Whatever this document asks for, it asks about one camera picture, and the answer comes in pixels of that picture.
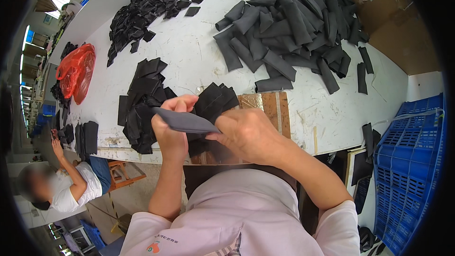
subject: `curtain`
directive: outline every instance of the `curtain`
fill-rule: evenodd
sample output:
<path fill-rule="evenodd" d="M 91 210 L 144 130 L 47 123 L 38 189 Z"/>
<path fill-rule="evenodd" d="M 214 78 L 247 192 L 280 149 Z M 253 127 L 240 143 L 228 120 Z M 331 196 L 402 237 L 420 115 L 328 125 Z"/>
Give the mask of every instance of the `curtain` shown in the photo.
<path fill-rule="evenodd" d="M 36 12 L 52 12 L 58 10 L 52 0 L 38 0 L 35 5 Z"/>

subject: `wooden chair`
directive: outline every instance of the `wooden chair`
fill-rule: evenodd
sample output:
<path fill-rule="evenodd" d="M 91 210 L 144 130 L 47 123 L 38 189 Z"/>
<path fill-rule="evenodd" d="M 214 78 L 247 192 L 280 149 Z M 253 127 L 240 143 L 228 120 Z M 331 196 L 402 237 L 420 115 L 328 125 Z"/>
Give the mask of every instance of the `wooden chair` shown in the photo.
<path fill-rule="evenodd" d="M 109 171 L 111 172 L 111 187 L 109 188 L 109 191 L 107 191 L 108 193 L 111 191 L 114 191 L 115 189 L 131 185 L 134 182 L 147 177 L 147 175 L 145 175 L 144 172 L 142 172 L 137 166 L 135 166 L 135 168 L 141 173 L 141 175 L 138 177 L 130 178 L 128 176 L 127 171 L 125 170 L 126 163 L 128 163 L 128 162 L 119 161 L 119 160 L 109 160 L 108 161 L 107 164 L 109 165 Z M 123 177 L 118 172 L 116 172 L 116 170 L 119 170 L 119 169 L 122 171 L 123 176 L 126 179 L 121 182 L 117 182 L 117 181 L 120 181 L 123 179 Z"/>

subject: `hand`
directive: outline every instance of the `hand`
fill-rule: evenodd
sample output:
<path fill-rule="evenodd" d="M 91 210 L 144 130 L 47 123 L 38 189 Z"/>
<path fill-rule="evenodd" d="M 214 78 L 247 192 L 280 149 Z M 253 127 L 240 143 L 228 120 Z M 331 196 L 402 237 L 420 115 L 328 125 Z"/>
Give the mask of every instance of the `hand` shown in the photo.
<path fill-rule="evenodd" d="M 185 94 L 166 100 L 161 108 L 176 112 L 191 112 L 198 99 L 199 97 L 196 95 Z M 185 156 L 188 154 L 187 134 L 170 129 L 159 115 L 151 118 L 151 127 L 160 145 L 163 161 L 181 161 L 183 164 Z"/>
<path fill-rule="evenodd" d="M 206 139 L 216 140 L 236 156 L 260 165 L 278 167 L 289 139 L 274 128 L 261 109 L 230 110 L 215 122 L 222 134 L 210 133 Z"/>
<path fill-rule="evenodd" d="M 57 158 L 60 159 L 60 158 L 62 158 L 64 156 L 63 155 L 63 148 L 60 145 L 60 140 L 54 139 L 52 141 L 52 148 L 53 148 L 55 156 L 57 156 Z"/>

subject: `white t-shirt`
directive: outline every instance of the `white t-shirt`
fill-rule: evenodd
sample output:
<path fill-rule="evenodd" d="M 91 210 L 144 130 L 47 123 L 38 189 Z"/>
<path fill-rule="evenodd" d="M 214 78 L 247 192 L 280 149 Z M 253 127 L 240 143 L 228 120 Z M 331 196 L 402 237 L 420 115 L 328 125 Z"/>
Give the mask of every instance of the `white t-shirt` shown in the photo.
<path fill-rule="evenodd" d="M 173 222 L 135 213 L 120 255 L 360 255 L 359 246 L 354 202 L 327 210 L 312 237 L 291 186 L 264 171 L 235 169 L 200 185 Z"/>
<path fill-rule="evenodd" d="M 87 162 L 81 162 L 76 169 L 87 182 L 87 189 L 82 197 L 76 202 L 70 191 L 70 186 L 74 184 L 71 176 L 66 169 L 57 171 L 57 185 L 52 197 L 52 207 L 61 212 L 72 212 L 85 205 L 88 201 L 102 195 L 101 182 L 94 174 L 93 169 Z"/>

